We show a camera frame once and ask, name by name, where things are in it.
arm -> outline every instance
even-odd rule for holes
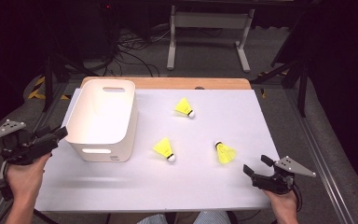
[[[276,194],[263,190],[271,200],[272,211],[279,224],[297,224],[297,199],[291,190],[287,194]]]
[[[42,186],[43,168],[50,155],[48,153],[30,165],[10,164],[7,167],[7,181],[13,191],[14,202],[6,224],[31,223],[36,197]]]

yellow shuttlecock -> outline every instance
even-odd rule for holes
[[[226,164],[234,160],[237,153],[233,148],[224,145],[222,142],[216,142],[214,146],[216,147],[220,163]]]
[[[174,162],[176,161],[175,155],[172,153],[170,140],[168,140],[167,137],[163,138],[161,141],[159,141],[153,149],[163,157],[167,158],[168,161]]]
[[[189,118],[194,118],[195,114],[193,109],[191,108],[190,104],[188,103],[188,100],[186,98],[183,98],[180,100],[180,102],[176,105],[175,110],[188,115]]]

robotic arm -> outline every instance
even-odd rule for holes
[[[25,127],[25,123],[12,120],[7,120],[0,127],[0,148],[4,159],[0,170],[0,191],[5,201],[13,198],[10,185],[5,179],[7,164],[32,164],[58,147],[58,142],[68,134],[65,127],[53,132],[47,126],[34,133],[23,130]]]
[[[273,161],[269,157],[262,155],[261,161],[267,166],[274,168],[274,175],[265,176],[255,174],[255,171],[245,164],[243,165],[243,172],[251,177],[254,187],[269,190],[277,194],[285,194],[293,189],[295,185],[295,174],[316,176],[314,172],[289,157],[285,157],[279,161]]]

white board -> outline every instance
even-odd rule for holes
[[[76,90],[63,125],[80,90]],[[174,111],[186,97],[190,119]],[[254,91],[137,90],[138,124],[133,152],[125,162],[89,162],[63,139],[46,165],[36,202],[40,211],[156,212],[243,210],[269,207],[269,199],[243,171],[272,175],[260,157],[278,153]],[[153,150],[168,137],[174,163]],[[236,149],[220,164],[213,143]]]

cable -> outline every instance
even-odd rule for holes
[[[119,62],[121,62],[121,63],[124,63],[124,64],[142,65],[141,63],[126,63],[126,62],[123,62],[123,61],[121,61],[121,60],[119,60],[119,59],[116,59],[116,60],[119,61]],[[153,65],[153,64],[151,64],[151,63],[146,63],[145,65],[154,67],[154,68],[156,69],[156,71],[157,71],[157,73],[158,73],[158,77],[159,77],[159,70],[158,70],[158,68],[157,68],[155,65]]]
[[[255,214],[251,215],[250,217],[246,217],[246,218],[238,219],[238,222],[242,222],[242,221],[250,220],[250,219],[254,218],[255,216],[257,216],[260,212],[261,212],[261,210],[258,210]]]
[[[220,36],[222,33],[223,33],[223,29],[219,29],[219,33],[217,35],[212,35],[212,34],[209,34],[208,32],[204,31],[203,29],[197,29],[199,32],[203,33],[203,34],[206,34],[206,35],[209,35],[209,36],[213,36],[213,37],[218,37]]]
[[[110,75],[112,75],[112,76],[114,76],[114,77],[116,76],[115,73],[113,72],[113,69],[110,69],[110,70],[108,70],[108,71],[109,71]]]
[[[105,70],[103,72],[103,77],[106,75],[106,72],[107,72],[107,66],[105,67]]]
[[[117,62],[117,58],[115,58],[115,63],[120,67],[120,76],[123,76],[123,70],[121,68],[121,64]]]
[[[90,71],[89,69],[73,62],[72,60],[60,55],[60,54],[55,54],[54,55],[56,59],[60,60],[61,62],[64,63],[68,63],[69,65],[71,65],[72,67],[74,67],[75,69],[77,69],[78,71],[82,72],[84,75],[88,76],[88,77],[100,77],[99,75],[93,73],[92,71]]]
[[[297,212],[299,212],[302,208],[302,195],[301,195],[300,188],[296,183],[293,184],[293,192],[295,193],[297,198]]]
[[[107,65],[109,65],[111,62],[113,61],[113,57],[109,57],[106,62],[102,63],[102,64],[99,64],[97,66],[94,66],[94,67],[85,67],[86,69],[92,71],[92,72],[95,72],[95,71],[98,71],[98,70],[101,70],[103,68],[105,68]],[[72,74],[81,74],[82,72],[77,70],[77,69],[71,69],[71,68],[66,68],[66,70],[68,70],[68,72],[72,73]]]
[[[164,38],[165,35],[167,35],[170,32],[170,30],[164,31],[164,32],[165,33],[163,35],[161,35],[159,37],[152,36],[147,41],[144,41],[140,37],[134,38],[132,36],[131,38],[124,38],[123,40],[118,41],[117,44],[120,45],[121,47],[123,47],[125,49],[129,49],[129,50],[131,50],[131,49],[142,50],[142,49],[149,47],[153,43],[159,42],[161,39]],[[139,47],[135,47],[135,44],[137,44],[137,43],[141,43],[141,45]]]
[[[133,55],[133,54],[130,54],[130,53],[128,53],[128,52],[125,52],[125,51],[121,51],[121,53],[125,53],[125,54],[127,54],[127,55],[130,55],[130,56],[132,56],[132,57],[138,59],[139,61],[141,61],[141,63],[143,63],[143,64],[146,66],[147,70],[148,70],[149,73],[150,73],[150,76],[151,76],[151,77],[153,76],[153,73],[152,73],[152,71],[150,70],[149,66],[148,66],[147,63],[145,63],[142,59],[138,58],[137,56],[135,56],[135,55]]]

